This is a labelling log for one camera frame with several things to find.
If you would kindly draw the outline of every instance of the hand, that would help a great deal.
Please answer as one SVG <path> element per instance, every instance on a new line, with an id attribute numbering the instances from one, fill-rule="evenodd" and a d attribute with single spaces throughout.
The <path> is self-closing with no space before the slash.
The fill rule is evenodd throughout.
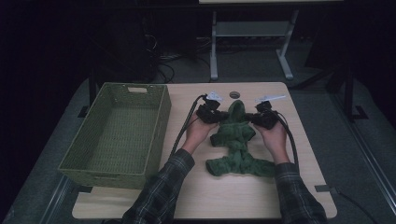
<path id="1" fill-rule="evenodd" d="M 275 164 L 290 162 L 286 151 L 286 130 L 279 121 L 271 130 L 258 125 L 254 125 L 254 127 L 262 135 L 262 140 L 273 156 Z"/>
<path id="2" fill-rule="evenodd" d="M 205 141 L 210 130 L 218 126 L 217 123 L 206 124 L 198 118 L 196 112 L 192 114 L 186 131 L 186 141 L 182 148 L 192 154 Z"/>

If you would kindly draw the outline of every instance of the basket handle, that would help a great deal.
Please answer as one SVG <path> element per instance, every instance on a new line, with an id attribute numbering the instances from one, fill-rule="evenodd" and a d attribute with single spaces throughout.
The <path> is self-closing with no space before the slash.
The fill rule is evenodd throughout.
<path id="1" fill-rule="evenodd" d="M 148 89 L 143 87 L 128 87 L 128 92 L 131 93 L 148 93 Z"/>

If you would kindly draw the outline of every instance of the wooden tabletop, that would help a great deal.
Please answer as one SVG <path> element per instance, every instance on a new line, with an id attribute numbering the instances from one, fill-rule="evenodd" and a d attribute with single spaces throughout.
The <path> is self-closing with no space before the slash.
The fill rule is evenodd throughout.
<path id="1" fill-rule="evenodd" d="M 163 167 L 177 134 L 192 102 L 201 94 L 216 91 L 223 97 L 219 110 L 226 111 L 234 101 L 231 91 L 240 93 L 247 113 L 255 113 L 255 99 L 264 95 L 286 95 L 286 98 L 271 102 L 287 119 L 297 146 L 300 172 L 309 191 L 325 208 L 327 217 L 335 217 L 336 208 L 329 192 L 316 192 L 315 186 L 326 185 L 318 162 L 307 139 L 288 89 L 283 83 L 203 83 L 168 85 L 172 109 L 163 142 L 160 167 Z M 217 132 L 212 130 L 209 136 Z M 181 147 L 185 136 L 180 140 Z M 254 158 L 271 161 L 262 138 L 256 134 L 247 144 Z M 290 159 L 293 160 L 291 146 L 287 143 Z M 195 166 L 186 177 L 177 201 L 175 218 L 279 218 L 279 202 L 273 178 L 253 175 L 227 174 L 212 176 L 205 168 L 205 161 L 227 155 L 228 148 L 212 147 L 207 138 L 193 154 Z M 140 190 L 93 188 L 91 193 L 78 195 L 73 216 L 75 218 L 120 218 L 137 198 Z"/>
<path id="2" fill-rule="evenodd" d="M 232 4 L 232 3 L 320 3 L 344 2 L 344 0 L 199 0 L 200 4 Z"/>

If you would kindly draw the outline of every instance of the table leg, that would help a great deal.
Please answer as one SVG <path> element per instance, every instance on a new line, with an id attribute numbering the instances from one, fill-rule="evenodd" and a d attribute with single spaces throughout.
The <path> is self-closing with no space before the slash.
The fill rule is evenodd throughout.
<path id="1" fill-rule="evenodd" d="M 210 52 L 210 79 L 218 80 L 218 59 L 216 57 L 216 11 L 212 21 L 212 51 Z"/>
<path id="2" fill-rule="evenodd" d="M 286 79 L 293 79 L 293 74 L 290 71 L 290 67 L 288 61 L 286 60 L 286 51 L 288 50 L 289 42 L 291 39 L 291 35 L 293 34 L 294 25 L 297 20 L 299 10 L 294 10 L 291 15 L 291 19 L 288 25 L 288 29 L 285 34 L 285 42 L 281 49 L 276 50 L 277 58 L 279 59 L 280 65 L 282 66 L 283 73 L 285 74 Z"/>

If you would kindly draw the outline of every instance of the plaid shirt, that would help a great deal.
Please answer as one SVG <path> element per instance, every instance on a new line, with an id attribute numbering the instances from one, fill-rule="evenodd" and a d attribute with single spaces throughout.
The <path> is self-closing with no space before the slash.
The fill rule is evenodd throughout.
<path id="1" fill-rule="evenodd" d="M 181 185 L 194 166 L 190 153 L 178 150 L 143 188 L 122 223 L 172 223 Z M 276 187 L 283 223 L 327 223 L 320 203 L 306 189 L 293 163 L 276 166 Z"/>

